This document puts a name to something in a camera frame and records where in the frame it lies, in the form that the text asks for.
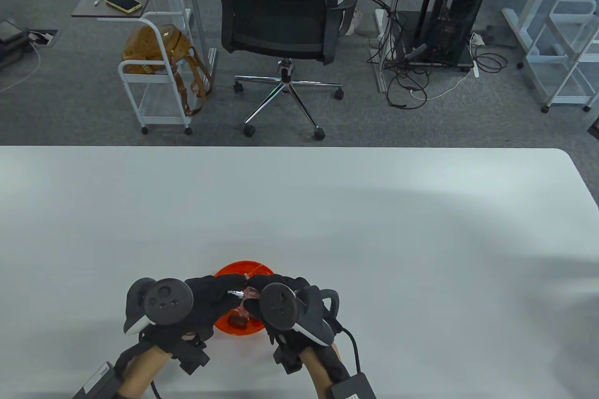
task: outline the smartphone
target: smartphone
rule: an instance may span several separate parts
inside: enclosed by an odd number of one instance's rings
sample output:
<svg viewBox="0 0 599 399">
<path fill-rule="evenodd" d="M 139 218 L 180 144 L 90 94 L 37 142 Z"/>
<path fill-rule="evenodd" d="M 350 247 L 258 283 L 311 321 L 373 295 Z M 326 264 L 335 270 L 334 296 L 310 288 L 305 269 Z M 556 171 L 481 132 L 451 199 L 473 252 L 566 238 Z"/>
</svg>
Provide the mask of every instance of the smartphone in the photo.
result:
<svg viewBox="0 0 599 399">
<path fill-rule="evenodd" d="M 137 0 L 104 0 L 109 6 L 115 7 L 122 12 L 131 14 L 141 8 L 141 3 Z"/>
</svg>

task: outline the orange plate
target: orange plate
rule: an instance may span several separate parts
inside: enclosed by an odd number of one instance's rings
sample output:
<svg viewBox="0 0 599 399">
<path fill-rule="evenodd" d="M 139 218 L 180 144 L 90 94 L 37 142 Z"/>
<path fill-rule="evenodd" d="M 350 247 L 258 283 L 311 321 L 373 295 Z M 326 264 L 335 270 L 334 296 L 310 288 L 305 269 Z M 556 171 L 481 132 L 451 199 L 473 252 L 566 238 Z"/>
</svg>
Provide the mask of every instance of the orange plate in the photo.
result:
<svg viewBox="0 0 599 399">
<path fill-rule="evenodd" d="M 248 275 L 250 277 L 253 277 L 256 275 L 270 276 L 273 274 L 274 274 L 274 272 L 270 268 L 268 268 L 265 265 L 262 265 L 259 262 L 243 260 L 241 262 L 235 262 L 235 263 L 232 263 L 231 265 L 227 265 L 221 271 L 216 273 L 215 276 L 218 277 L 218 276 L 222 276 L 222 275 Z M 216 322 L 215 326 L 218 330 L 221 330 L 224 333 L 227 333 L 229 335 L 243 336 L 243 335 L 252 335 L 252 334 L 255 334 L 255 333 L 261 331 L 262 329 L 264 329 L 264 326 L 260 321 L 257 321 L 257 320 L 254 321 L 253 319 L 248 321 L 248 326 L 245 329 L 239 329 L 238 327 L 233 327 L 227 321 L 227 320 L 229 320 L 229 315 L 231 315 L 231 313 L 235 313 L 235 312 L 231 311 L 231 312 L 227 313 L 225 316 L 223 316 Z"/>
</svg>

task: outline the desk leg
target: desk leg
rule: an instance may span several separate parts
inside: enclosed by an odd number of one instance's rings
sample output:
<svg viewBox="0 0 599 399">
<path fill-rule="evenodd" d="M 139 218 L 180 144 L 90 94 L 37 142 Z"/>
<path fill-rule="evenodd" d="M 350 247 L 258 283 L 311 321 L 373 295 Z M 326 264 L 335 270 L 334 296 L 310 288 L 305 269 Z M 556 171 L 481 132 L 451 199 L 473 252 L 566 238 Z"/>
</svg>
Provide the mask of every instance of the desk leg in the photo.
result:
<svg viewBox="0 0 599 399">
<path fill-rule="evenodd" d="M 198 0 L 191 0 L 192 1 L 192 6 L 193 6 L 193 26 L 195 26 L 195 29 L 197 31 L 197 35 L 199 36 L 199 44 L 202 47 L 202 56 L 203 56 L 203 61 L 204 63 L 206 63 L 208 65 L 208 69 L 210 70 L 210 74 L 212 75 L 212 78 L 214 78 L 214 74 L 216 71 L 216 53 L 217 50 L 216 48 L 209 48 L 207 47 L 206 44 L 206 37 L 204 36 L 204 28 L 202 26 L 202 19 L 200 16 L 200 12 L 199 12 L 199 1 Z M 205 86 L 208 89 L 208 80 L 204 79 L 205 82 Z"/>
<path fill-rule="evenodd" d="M 528 27 L 539 11 L 539 6 L 541 6 L 542 2 L 543 0 L 527 0 L 520 16 L 518 16 L 512 8 L 507 7 L 501 10 L 501 12 L 503 12 L 503 17 L 507 20 L 510 28 L 514 31 L 514 34 L 516 34 L 516 38 L 525 52 L 528 52 L 533 42 L 530 34 L 528 34 Z"/>
</svg>

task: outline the floor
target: floor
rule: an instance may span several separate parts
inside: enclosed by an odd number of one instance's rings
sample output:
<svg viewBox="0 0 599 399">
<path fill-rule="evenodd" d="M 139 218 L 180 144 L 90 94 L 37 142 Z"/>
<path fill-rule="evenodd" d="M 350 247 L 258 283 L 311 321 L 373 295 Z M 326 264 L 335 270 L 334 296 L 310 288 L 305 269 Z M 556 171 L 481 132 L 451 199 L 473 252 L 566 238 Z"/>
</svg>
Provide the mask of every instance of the floor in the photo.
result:
<svg viewBox="0 0 599 399">
<path fill-rule="evenodd" d="M 298 77 L 344 83 L 346 95 L 341 102 L 328 93 L 300 91 L 327 132 L 322 142 L 312 140 L 309 123 L 287 97 L 257 117 L 253 138 L 243 136 L 242 119 L 265 97 L 268 87 L 248 84 L 244 93 L 234 94 L 233 75 L 275 76 L 276 60 L 222 49 L 216 87 L 205 112 L 193 121 L 193 135 L 186 136 L 180 127 L 153 127 L 143 136 L 116 74 L 131 29 L 71 19 L 78 1 L 0 0 L 3 17 L 30 28 L 60 29 L 55 44 L 40 51 L 38 72 L 0 93 L 0 144 L 558 147 L 571 155 L 599 202 L 599 142 L 586 132 L 597 111 L 584 113 L 582 108 L 566 106 L 542 114 L 541 98 L 516 69 L 521 51 L 498 50 L 510 61 L 499 74 L 470 76 L 440 100 L 415 111 L 392 109 L 377 93 L 372 68 L 365 63 L 368 35 L 374 33 L 373 5 L 361 0 L 364 22 L 359 32 L 364 35 L 343 38 L 335 63 L 327 67 L 297 64 Z M 208 43 L 219 47 L 219 0 L 200 1 Z M 418 10 L 421 1 L 401 0 L 400 6 Z M 485 0 L 475 28 L 504 26 L 501 8 L 517 10 L 525 1 Z M 21 79 L 36 63 L 35 55 L 30 55 L 2 70 L 0 89 Z M 435 73 L 428 95 L 445 91 L 459 78 L 456 72 Z M 392 87 L 390 96 L 394 102 L 416 104 L 407 91 Z"/>
</svg>

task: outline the metal pole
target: metal pole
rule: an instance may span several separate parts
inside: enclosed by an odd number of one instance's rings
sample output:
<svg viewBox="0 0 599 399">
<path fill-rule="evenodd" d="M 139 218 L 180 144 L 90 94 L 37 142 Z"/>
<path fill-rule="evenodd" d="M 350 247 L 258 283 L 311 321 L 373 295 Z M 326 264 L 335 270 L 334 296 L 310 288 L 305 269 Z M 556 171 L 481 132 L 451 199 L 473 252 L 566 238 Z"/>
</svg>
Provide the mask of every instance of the metal pole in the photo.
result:
<svg viewBox="0 0 599 399">
<path fill-rule="evenodd" d="M 202 55 L 204 57 L 204 62 L 210 64 L 208 67 L 212 71 L 212 63 L 210 63 L 210 59 L 208 58 L 208 47 L 206 45 L 206 38 L 204 36 L 204 28 L 202 27 L 202 19 L 199 14 L 199 2 L 197 0 L 191 0 L 193 5 L 193 14 L 195 14 L 195 19 L 193 23 L 195 25 L 197 35 L 199 35 L 199 43 L 202 47 Z"/>
<path fill-rule="evenodd" d="M 399 0 L 391 0 L 391 3 L 389 3 L 389 7 L 391 8 L 391 12 L 395 12 L 393 9 L 394 7 L 396 7 L 399 4 Z M 381 51 L 379 52 L 379 60 L 378 60 L 378 64 L 377 64 L 377 69 L 380 73 L 380 78 L 382 80 L 383 76 L 383 65 L 385 64 L 385 60 L 387 59 L 387 54 L 389 53 L 389 51 L 387 50 L 387 41 L 392 39 L 393 36 L 391 35 L 391 31 L 393 29 L 395 23 L 395 17 L 387 17 L 387 27 L 385 28 L 385 32 L 383 34 L 383 38 L 381 42 L 385 42 L 386 44 L 383 46 L 383 48 L 381 49 Z"/>
</svg>

